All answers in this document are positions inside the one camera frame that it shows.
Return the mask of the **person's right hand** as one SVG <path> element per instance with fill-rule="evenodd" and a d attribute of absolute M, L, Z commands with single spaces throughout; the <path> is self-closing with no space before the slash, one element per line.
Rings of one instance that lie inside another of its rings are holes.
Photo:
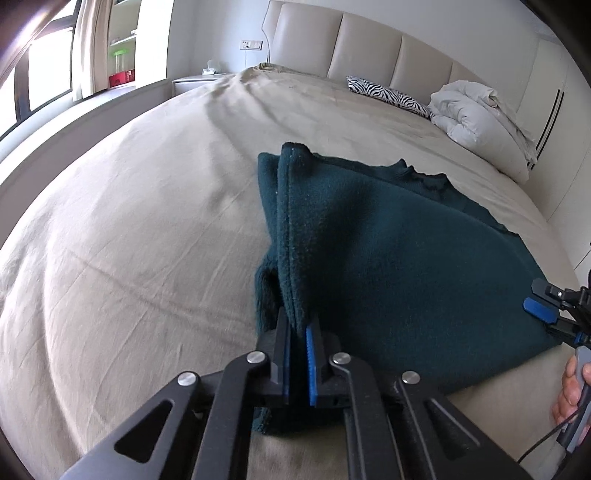
<path fill-rule="evenodd" d="M 577 358 L 572 356 L 566 363 L 561 379 L 561 390 L 551 409 L 556 424 L 560 424 L 570 417 L 577 408 L 582 394 L 582 385 L 576 376 L 577 368 Z"/>

